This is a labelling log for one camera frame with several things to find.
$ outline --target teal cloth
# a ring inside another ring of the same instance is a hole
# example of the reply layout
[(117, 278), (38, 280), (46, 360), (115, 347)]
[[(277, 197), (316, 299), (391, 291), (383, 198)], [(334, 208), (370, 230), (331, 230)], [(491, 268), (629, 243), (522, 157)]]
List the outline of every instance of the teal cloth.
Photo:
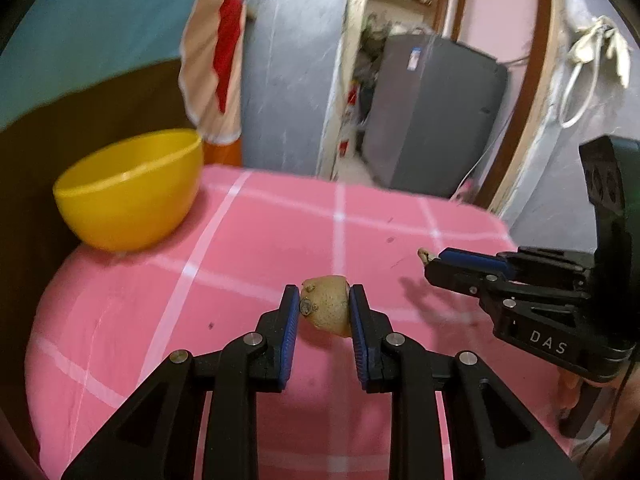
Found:
[(194, 1), (36, 0), (0, 55), (0, 130), (64, 94), (178, 59)]

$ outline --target potato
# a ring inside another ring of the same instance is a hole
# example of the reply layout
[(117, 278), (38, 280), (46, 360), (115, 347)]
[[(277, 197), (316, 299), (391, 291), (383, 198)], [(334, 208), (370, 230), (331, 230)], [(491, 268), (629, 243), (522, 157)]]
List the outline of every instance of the potato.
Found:
[(418, 249), (418, 257), (421, 259), (423, 265), (429, 265), (429, 262), (435, 260), (438, 255), (433, 252), (430, 253), (427, 249), (421, 247)]
[(300, 314), (326, 332), (351, 337), (349, 283), (344, 276), (321, 276), (302, 282)]

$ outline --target blue gripper pad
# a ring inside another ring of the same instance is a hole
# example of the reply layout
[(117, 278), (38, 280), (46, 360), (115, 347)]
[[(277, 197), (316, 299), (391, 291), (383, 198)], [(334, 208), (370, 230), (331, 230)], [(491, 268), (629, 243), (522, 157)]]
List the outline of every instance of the blue gripper pad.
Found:
[(298, 332), (298, 317), (300, 312), (300, 291), (297, 287), (292, 294), (287, 322), (282, 334), (282, 344), (280, 346), (280, 375), (278, 382), (284, 389), (291, 377), (291, 365), (293, 362), (293, 349), (296, 345), (296, 333)]
[(351, 338), (353, 339), (353, 352), (356, 359), (358, 380), (360, 380), (360, 384), (362, 384), (362, 389), (365, 390), (367, 382), (369, 381), (369, 369), (367, 368), (368, 352), (353, 287), (349, 290), (349, 319), (351, 323)]
[(489, 256), (488, 254), (447, 248), (438, 257), (446, 264), (463, 269), (476, 270), (487, 274), (502, 274), (507, 280), (512, 280), (515, 277), (515, 269), (500, 256)]

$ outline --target refrigerator sticker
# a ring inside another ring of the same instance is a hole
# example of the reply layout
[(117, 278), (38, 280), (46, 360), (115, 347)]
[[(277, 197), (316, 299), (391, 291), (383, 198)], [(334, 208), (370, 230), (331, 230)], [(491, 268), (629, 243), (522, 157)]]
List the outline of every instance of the refrigerator sticker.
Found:
[(406, 66), (407, 70), (411, 70), (412, 72), (418, 68), (418, 60), (420, 59), (420, 53), (422, 49), (418, 46), (412, 48), (411, 54), (409, 55), (409, 64)]

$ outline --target wooden frame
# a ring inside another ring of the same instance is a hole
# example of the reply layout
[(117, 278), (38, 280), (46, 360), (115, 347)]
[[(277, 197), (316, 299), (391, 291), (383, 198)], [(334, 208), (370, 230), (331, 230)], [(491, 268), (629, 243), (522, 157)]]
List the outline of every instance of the wooden frame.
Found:
[(559, 55), (561, 7), (564, 0), (538, 0), (529, 63), (513, 116), (474, 204), (499, 212), (516, 183), (546, 112), (546, 98)]

